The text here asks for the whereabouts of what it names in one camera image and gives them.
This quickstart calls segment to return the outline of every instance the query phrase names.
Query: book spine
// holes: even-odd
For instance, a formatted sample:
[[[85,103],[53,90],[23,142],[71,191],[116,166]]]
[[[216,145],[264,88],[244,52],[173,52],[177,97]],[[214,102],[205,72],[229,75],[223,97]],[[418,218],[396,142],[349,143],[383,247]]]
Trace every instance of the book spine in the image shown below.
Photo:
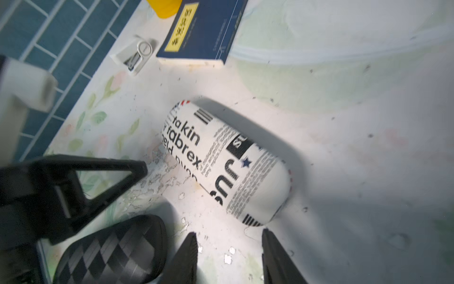
[[[226,60],[227,60],[227,55],[230,51],[230,48],[232,47],[232,43],[233,43],[233,39],[235,38],[235,34],[237,33],[237,30],[238,30],[238,26],[240,25],[240,21],[241,21],[241,18],[243,16],[243,13],[244,13],[244,9],[246,8],[246,4],[247,4],[247,0],[237,0],[237,5],[235,6],[235,9],[233,9],[233,13],[232,13],[232,17],[231,17],[231,21],[234,21],[234,25],[232,25],[232,35],[230,36],[229,40],[228,40],[228,43],[227,45],[225,46],[222,46],[221,44],[221,55],[220,55],[220,59],[226,63]]]

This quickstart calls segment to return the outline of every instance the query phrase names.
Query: white countertop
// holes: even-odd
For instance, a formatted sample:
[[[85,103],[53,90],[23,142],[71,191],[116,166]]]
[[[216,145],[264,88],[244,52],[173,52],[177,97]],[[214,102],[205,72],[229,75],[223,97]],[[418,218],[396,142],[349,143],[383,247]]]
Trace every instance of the white countertop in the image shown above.
[[[200,283],[263,282],[263,227],[246,227],[222,212],[161,146],[167,112],[190,99],[286,161],[293,191],[266,226],[309,283],[451,282],[452,39],[444,34],[380,56],[319,62],[298,57],[292,64],[282,57],[288,59],[285,41],[272,44],[291,36],[279,31],[285,24],[278,17],[282,3],[274,4],[276,19],[263,17],[272,5],[250,1],[220,69],[160,65],[152,57],[129,77],[104,59],[48,154],[127,156],[144,160],[149,176],[77,236],[45,245],[51,275],[76,239],[152,213],[166,223],[175,245],[170,254],[187,233],[197,232]],[[264,19],[261,38],[255,34],[258,19]],[[153,15],[143,1],[111,50],[133,34],[161,45],[172,21]],[[245,50],[256,56],[249,60]],[[269,62],[260,56],[270,56]],[[103,175],[92,190],[112,182]]]

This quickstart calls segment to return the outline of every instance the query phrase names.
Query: white cylinder with black text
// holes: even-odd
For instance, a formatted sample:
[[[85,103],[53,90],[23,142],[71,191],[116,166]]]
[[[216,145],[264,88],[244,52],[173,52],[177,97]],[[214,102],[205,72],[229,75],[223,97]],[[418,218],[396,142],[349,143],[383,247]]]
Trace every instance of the white cylinder with black text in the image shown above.
[[[268,223],[288,197],[291,171],[277,156],[188,100],[170,111],[162,139],[213,202],[248,226]]]

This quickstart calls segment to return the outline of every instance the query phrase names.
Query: green leaf pattern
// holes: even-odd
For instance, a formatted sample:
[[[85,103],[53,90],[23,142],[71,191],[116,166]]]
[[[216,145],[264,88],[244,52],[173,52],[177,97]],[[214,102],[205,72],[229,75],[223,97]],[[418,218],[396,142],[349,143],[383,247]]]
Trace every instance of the green leaf pattern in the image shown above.
[[[92,196],[97,196],[103,193],[107,188],[109,187],[109,181],[107,180],[102,180],[99,185],[95,188],[94,192],[92,193]]]
[[[121,152],[121,149],[123,148],[123,144],[124,144],[124,139],[126,138],[126,134],[121,134],[120,136],[118,136],[117,138],[117,142],[115,143],[115,147],[117,147],[117,151],[120,153]]]
[[[103,95],[103,99],[106,99],[110,96],[112,96],[113,94],[115,94],[116,92],[120,91],[120,88],[116,88],[115,90],[111,90],[110,88],[112,87],[112,83],[114,81],[114,77],[110,77],[109,78],[109,81],[107,81],[107,84],[106,84],[106,87],[104,88],[104,95]]]
[[[91,117],[91,121],[98,125],[100,124],[101,122],[103,122],[107,117],[107,113],[103,112],[103,111],[99,111],[97,113],[95,113],[92,117]]]
[[[84,118],[85,118],[85,112],[80,114],[79,120],[77,121],[76,130],[79,130],[79,128],[82,126],[82,123],[84,122]]]
[[[96,182],[99,180],[99,175],[95,174],[90,176],[83,184],[82,184],[82,189],[85,193],[90,193],[90,191],[93,189],[94,185]]]
[[[136,132],[137,128],[139,127],[139,121],[140,119],[137,119],[136,121],[134,121],[133,125],[131,125],[128,132],[129,135],[133,135],[134,132]]]
[[[133,122],[131,127],[129,127],[127,134],[121,134],[120,136],[118,136],[117,142],[115,143],[118,153],[121,153],[121,149],[123,148],[123,145],[124,145],[124,140],[128,136],[131,136],[136,132],[137,128],[139,127],[139,122],[140,122],[140,119],[137,119],[136,121]]]
[[[87,103],[87,109],[90,110],[93,105],[94,105],[94,102],[96,101],[96,94],[95,93],[92,93],[89,100],[88,100],[88,103]]]
[[[79,138],[72,139],[71,142],[68,144],[68,151],[75,152],[75,151],[79,150],[83,144],[84,144],[84,142],[82,141],[82,139],[79,139]]]

